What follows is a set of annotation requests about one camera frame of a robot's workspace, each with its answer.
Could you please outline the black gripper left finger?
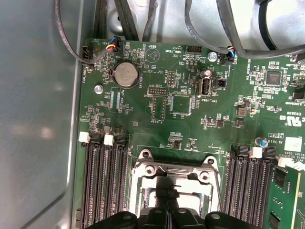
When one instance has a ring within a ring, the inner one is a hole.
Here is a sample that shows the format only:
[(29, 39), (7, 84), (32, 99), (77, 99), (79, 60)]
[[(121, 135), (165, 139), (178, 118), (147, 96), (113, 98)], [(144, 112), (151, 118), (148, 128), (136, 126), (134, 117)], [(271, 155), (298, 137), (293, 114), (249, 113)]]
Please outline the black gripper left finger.
[(93, 225), (90, 229), (165, 229), (167, 227), (168, 210), (165, 201), (169, 199), (169, 190), (156, 190), (154, 208), (145, 208), (137, 217), (128, 211), (121, 211)]

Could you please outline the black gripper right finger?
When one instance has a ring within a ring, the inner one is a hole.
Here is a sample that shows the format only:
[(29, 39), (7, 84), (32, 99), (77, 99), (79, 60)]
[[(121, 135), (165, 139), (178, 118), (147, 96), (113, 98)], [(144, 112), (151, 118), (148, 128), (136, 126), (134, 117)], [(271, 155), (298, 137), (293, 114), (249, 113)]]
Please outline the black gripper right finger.
[(257, 229), (250, 223), (232, 217), (220, 211), (212, 211), (201, 218), (189, 208), (181, 208), (177, 203), (179, 193), (176, 189), (170, 190), (170, 200), (174, 201), (170, 208), (174, 225), (177, 229)]

